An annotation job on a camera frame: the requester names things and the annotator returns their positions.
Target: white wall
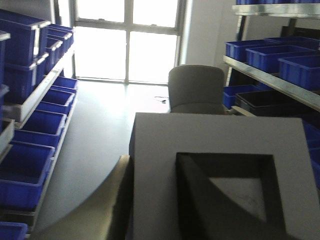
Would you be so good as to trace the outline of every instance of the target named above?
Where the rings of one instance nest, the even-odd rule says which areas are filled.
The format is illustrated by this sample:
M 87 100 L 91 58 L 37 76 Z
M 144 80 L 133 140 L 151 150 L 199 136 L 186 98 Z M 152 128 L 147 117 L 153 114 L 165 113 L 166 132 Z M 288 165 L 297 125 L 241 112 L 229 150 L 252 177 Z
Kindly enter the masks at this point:
M 225 42 L 235 41 L 238 16 L 233 14 L 234 0 L 188 0 L 186 27 L 182 35 L 181 64 L 202 64 L 220 67 L 223 63 Z M 244 40 L 279 37 L 281 27 L 287 26 L 286 17 L 247 17 Z M 297 27 L 320 29 L 319 20 L 298 19 Z
M 54 0 L 0 0 L 0 8 L 55 22 Z

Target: floor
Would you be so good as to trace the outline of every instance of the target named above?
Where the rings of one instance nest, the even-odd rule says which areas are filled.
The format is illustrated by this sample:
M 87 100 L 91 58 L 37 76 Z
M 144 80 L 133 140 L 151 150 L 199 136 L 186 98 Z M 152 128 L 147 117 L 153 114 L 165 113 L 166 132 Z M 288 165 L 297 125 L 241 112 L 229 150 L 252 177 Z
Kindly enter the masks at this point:
M 74 114 L 34 232 L 83 202 L 120 155 L 128 154 L 136 112 L 168 110 L 166 86 L 80 81 Z

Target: metal shelf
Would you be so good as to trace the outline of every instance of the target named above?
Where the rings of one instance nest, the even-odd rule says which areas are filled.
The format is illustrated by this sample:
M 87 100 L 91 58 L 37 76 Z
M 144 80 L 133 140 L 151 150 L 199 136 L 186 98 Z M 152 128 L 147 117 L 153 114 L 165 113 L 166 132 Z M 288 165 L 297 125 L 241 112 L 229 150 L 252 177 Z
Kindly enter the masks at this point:
M 7 152 L 10 150 L 8 144 L 14 137 L 15 121 L 12 119 L 3 119 L 2 125 L 3 131 L 0 134 L 0 163 L 2 162 Z
M 13 104 L 5 102 L 3 105 L 3 116 L 15 120 L 15 127 L 20 129 L 27 122 L 31 114 L 38 106 L 41 99 L 45 96 L 51 85 L 64 69 L 65 63 L 74 54 L 74 48 L 71 46 L 59 62 L 54 66 L 51 72 L 43 79 L 39 86 L 25 100 L 23 104 Z
M 317 111 L 320 111 L 320 95 L 261 71 L 255 67 L 249 66 L 243 62 L 237 61 L 231 57 L 224 56 L 223 61 L 233 69 L 258 80 L 259 82 L 264 83 Z
M 320 19 L 320 3 L 233 5 L 232 11 L 241 16 Z
M 55 151 L 55 154 L 54 154 L 54 157 L 52 160 L 51 169 L 50 169 L 50 172 L 48 173 L 47 179 L 44 182 L 41 197 L 40 197 L 40 200 L 39 200 L 39 203 L 38 203 L 36 209 L 34 211 L 1 209 L 0 210 L 0 221 L 25 223 L 29 226 L 29 229 L 28 229 L 29 234 L 34 230 L 41 206 L 44 202 L 44 198 L 47 193 L 47 189 L 48 189 L 48 186 L 49 186 L 49 183 L 51 180 L 51 176 L 54 172 L 54 169 L 55 169 L 58 157 L 59 157 L 60 150 L 62 148 L 64 139 L 65 139 L 65 136 L 66 136 L 66 133 L 67 133 L 67 130 L 68 130 L 71 118 L 72 118 L 72 115 L 75 110 L 75 105 L 77 103 L 76 97 L 77 97 L 77 95 L 75 96 L 74 103 L 73 103 L 72 108 L 69 112 L 69 115 L 66 119 L 66 122 L 65 122 L 65 125 L 63 128 L 63 132 L 61 134 L 60 141 L 58 143 L 58 146 L 56 148 L 56 151 Z

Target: office chair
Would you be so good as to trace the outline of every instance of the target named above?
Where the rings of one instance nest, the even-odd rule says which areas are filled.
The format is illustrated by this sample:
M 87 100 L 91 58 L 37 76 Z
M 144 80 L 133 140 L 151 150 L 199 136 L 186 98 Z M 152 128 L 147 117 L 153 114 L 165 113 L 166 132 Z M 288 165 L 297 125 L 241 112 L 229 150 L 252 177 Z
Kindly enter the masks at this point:
M 218 67 L 174 67 L 168 75 L 170 112 L 225 115 L 224 84 L 224 72 Z
M 133 160 L 120 157 L 101 185 L 82 204 L 30 240 L 123 240 L 134 189 Z

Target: blue plastic bin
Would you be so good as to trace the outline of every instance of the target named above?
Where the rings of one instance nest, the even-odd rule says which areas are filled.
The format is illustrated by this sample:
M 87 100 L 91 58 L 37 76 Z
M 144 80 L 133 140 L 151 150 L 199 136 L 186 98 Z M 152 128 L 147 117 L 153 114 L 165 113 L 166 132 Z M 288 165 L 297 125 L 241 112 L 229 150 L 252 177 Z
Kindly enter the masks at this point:
M 305 138 L 307 141 L 320 140 L 320 130 L 309 123 L 303 123 Z
M 259 0 L 236 0 L 237 5 L 259 4 Z
M 245 41 L 229 41 L 225 43 L 225 54 L 233 58 L 235 60 L 238 60 L 240 62 L 246 62 L 247 61 L 247 48 L 257 48 L 257 47 L 266 47 L 266 46 L 274 46 L 277 45 L 277 43 L 274 43 L 272 41 L 268 40 L 245 40 Z
M 74 93 L 49 89 L 36 109 L 68 115 L 74 98 Z
M 55 149 L 25 142 L 11 144 L 0 164 L 0 206 L 32 211 L 39 202 Z
M 57 30 L 55 28 L 50 28 L 48 29 L 48 36 L 50 38 L 54 38 L 58 40 L 62 40 L 63 41 L 63 53 L 65 54 L 68 49 L 71 46 L 71 40 L 72 40 L 72 33 L 70 32 L 66 32 L 66 31 L 62 31 L 62 30 Z
M 4 101 L 22 104 L 33 92 L 36 84 L 37 63 L 29 66 L 4 64 L 4 84 L 10 91 L 5 95 Z
M 49 21 L 0 9 L 0 30 L 11 34 L 5 61 L 28 66 L 45 52 Z
M 0 31 L 0 85 L 4 82 L 6 40 L 10 38 L 10 33 Z
M 320 90 L 320 55 L 280 58 L 279 77 L 307 90 Z
M 68 93 L 76 94 L 78 91 L 79 80 L 58 76 L 51 86 L 51 89 L 60 90 Z
M 290 4 L 291 0 L 260 0 L 259 4 Z
M 49 53 L 49 57 L 46 61 L 45 66 L 45 73 L 49 73 L 53 67 L 57 64 L 58 60 L 60 59 L 60 51 L 62 51 L 62 44 L 61 40 L 47 38 L 47 48 L 46 51 Z
M 247 48 L 246 51 L 248 64 L 269 74 L 279 72 L 280 58 L 314 55 L 317 52 L 293 45 Z
M 14 131 L 13 140 L 57 148 L 66 115 L 35 110 L 22 129 Z
M 0 221 L 1 240 L 25 240 L 27 231 L 25 223 Z
M 309 151 L 315 184 L 320 189 L 320 147 Z
M 312 4 L 320 3 L 320 0 L 291 0 L 293 4 Z
M 48 34 L 48 38 L 62 41 L 62 45 L 59 48 L 59 54 L 55 56 L 56 61 L 59 61 L 64 56 L 64 54 L 68 51 L 68 46 L 66 43 L 67 39 L 62 36 L 55 36 L 50 34 Z
M 67 40 L 68 48 L 70 48 L 71 45 L 74 43 L 74 31 L 73 30 L 62 29 L 62 28 L 58 28 L 56 26 L 50 25 L 49 31 L 50 31 L 50 34 L 55 35 L 55 36 L 60 36 L 60 37 L 64 37 L 65 34 L 67 34 L 68 35 L 68 40 Z
M 0 9 L 0 18 L 9 20 L 12 22 L 17 22 L 17 23 L 26 23 L 28 25 L 33 23 L 37 24 L 37 27 L 39 28 L 39 32 L 36 33 L 38 37 L 36 37 L 36 42 L 34 46 L 38 48 L 39 55 L 42 55 L 45 53 L 50 21 L 42 18 L 34 17 L 34 16 L 29 16 L 29 15 L 25 15 L 25 14 L 13 12 L 13 11 L 4 10 L 4 9 Z
M 261 91 L 255 85 L 225 86 L 223 88 L 223 105 L 228 109 L 235 105 L 236 94 Z
M 265 38 L 265 40 L 278 44 L 294 45 L 313 50 L 318 50 L 320 44 L 320 40 L 304 36 L 269 37 Z
M 58 29 L 58 30 L 61 30 L 61 31 L 65 31 L 67 33 L 71 33 L 71 44 L 74 43 L 74 33 L 75 33 L 75 29 L 73 27 L 68 27 L 68 26 L 62 26 L 62 25 L 58 25 L 58 24 L 54 24 L 54 23 L 51 23 L 49 25 L 50 28 L 54 28 L 54 29 Z
M 35 85 L 34 85 L 35 88 L 44 79 L 48 56 L 49 56 L 49 54 L 47 52 L 45 52 L 41 57 L 39 57 L 36 60 L 36 79 L 35 79 Z

